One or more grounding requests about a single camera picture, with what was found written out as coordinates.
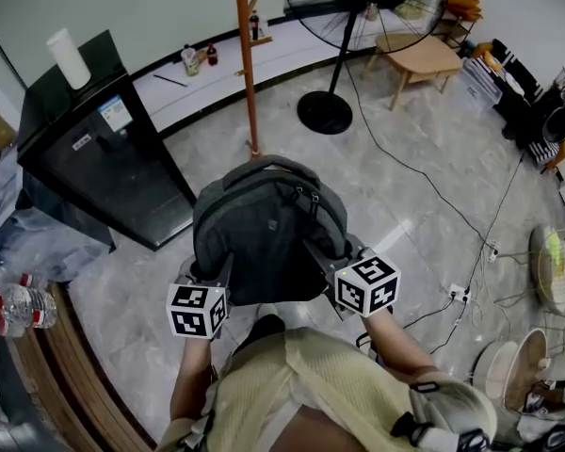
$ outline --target standing fan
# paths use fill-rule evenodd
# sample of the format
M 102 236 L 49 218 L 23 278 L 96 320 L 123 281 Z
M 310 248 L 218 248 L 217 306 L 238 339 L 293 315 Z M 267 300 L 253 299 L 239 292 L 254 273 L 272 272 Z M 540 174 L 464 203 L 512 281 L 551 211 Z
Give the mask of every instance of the standing fan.
M 287 0 L 295 17 L 319 39 L 339 48 L 329 91 L 310 92 L 299 100 L 299 119 L 320 134 L 340 134 L 352 120 L 335 86 L 347 51 L 375 45 L 388 54 L 415 45 L 444 15 L 446 0 Z

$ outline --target black refrigerator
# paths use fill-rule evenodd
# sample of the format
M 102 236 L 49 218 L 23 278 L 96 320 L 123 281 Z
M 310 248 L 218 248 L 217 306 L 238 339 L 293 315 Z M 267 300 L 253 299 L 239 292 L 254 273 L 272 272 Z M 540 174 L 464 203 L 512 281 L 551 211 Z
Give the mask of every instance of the black refrigerator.
M 25 93 L 18 162 L 113 230 L 158 250 L 192 224 L 195 196 L 157 134 L 108 31 L 79 48 L 90 81 L 55 65 Z

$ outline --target fridge label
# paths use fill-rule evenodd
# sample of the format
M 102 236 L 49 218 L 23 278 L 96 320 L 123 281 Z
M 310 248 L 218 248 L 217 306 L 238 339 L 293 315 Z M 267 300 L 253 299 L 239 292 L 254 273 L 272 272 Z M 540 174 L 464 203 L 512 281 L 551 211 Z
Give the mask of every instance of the fridge label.
M 132 116 L 119 95 L 105 102 L 98 110 L 113 132 L 120 131 L 132 121 Z
M 86 134 L 85 136 L 83 136 L 81 139 L 79 139 L 77 142 L 75 142 L 72 147 L 74 151 L 79 151 L 80 149 L 82 149 L 82 147 L 87 144 L 90 141 L 91 137 L 90 134 Z

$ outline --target marble floor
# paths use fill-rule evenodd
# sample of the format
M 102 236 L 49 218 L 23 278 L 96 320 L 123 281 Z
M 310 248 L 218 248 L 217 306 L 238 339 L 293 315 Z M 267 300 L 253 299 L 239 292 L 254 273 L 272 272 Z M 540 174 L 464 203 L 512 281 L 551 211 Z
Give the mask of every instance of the marble floor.
M 364 59 L 348 68 L 360 92 L 363 113 L 379 144 L 410 166 L 426 172 L 442 195 L 482 234 L 488 231 L 520 153 L 501 136 L 502 119 L 493 111 L 473 113 L 458 86 L 444 95 L 440 83 L 408 86 L 394 112 L 388 110 L 396 72 L 379 59 L 367 80 Z M 344 69 L 337 93 L 354 111 L 351 127 L 339 136 L 308 131 L 296 104 L 304 93 L 327 89 L 332 67 L 306 73 L 257 94 L 257 120 L 265 153 L 295 159 L 315 170 L 347 207 L 348 230 L 377 251 L 385 250 L 402 270 L 395 316 L 406 324 L 448 302 L 451 283 L 468 284 L 481 240 L 460 215 L 443 202 L 424 176 L 406 169 L 374 144 L 359 112 Z M 196 193 L 248 158 L 245 102 L 229 105 L 167 139 L 166 144 Z M 527 249 L 531 229 L 550 223 L 565 229 L 565 208 L 553 176 L 540 175 L 526 159 L 490 231 L 502 252 Z M 192 253 L 191 233 L 153 253 L 115 236 L 118 248 L 94 263 L 71 284 L 71 296 L 84 330 L 107 376 L 139 422 L 159 440 L 168 425 L 168 407 L 184 339 L 171 335 L 165 315 L 168 284 Z M 486 265 L 494 299 L 530 288 L 526 266 L 499 259 Z M 542 323 L 533 292 L 508 310 L 508 320 L 483 289 L 477 266 L 472 289 L 478 306 L 465 310 L 436 363 L 467 379 L 477 355 L 500 337 L 519 338 Z M 308 325 L 353 342 L 363 332 L 356 317 L 340 321 L 324 297 L 285 305 L 291 326 Z M 441 345 L 462 310 L 444 312 L 409 328 L 427 350 Z M 213 360 L 220 367 L 247 336 L 254 307 L 234 308 Z

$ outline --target beige shirt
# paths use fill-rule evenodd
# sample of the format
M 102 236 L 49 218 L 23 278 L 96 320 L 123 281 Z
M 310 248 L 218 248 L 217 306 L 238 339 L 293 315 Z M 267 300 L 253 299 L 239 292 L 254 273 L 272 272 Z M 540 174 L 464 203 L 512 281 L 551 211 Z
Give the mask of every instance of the beige shirt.
M 434 380 L 439 385 L 431 401 L 352 345 L 319 331 L 297 329 L 268 336 L 234 356 L 218 383 L 206 449 L 257 452 L 277 396 L 294 379 L 309 387 L 368 451 L 414 450 L 406 438 L 390 434 L 405 412 L 413 413 L 419 422 L 433 421 L 455 433 L 482 428 L 491 438 L 495 434 L 492 404 L 469 385 L 446 374 L 427 374 L 420 381 Z M 157 451 L 182 448 L 181 439 L 192 424 L 184 418 L 173 421 Z

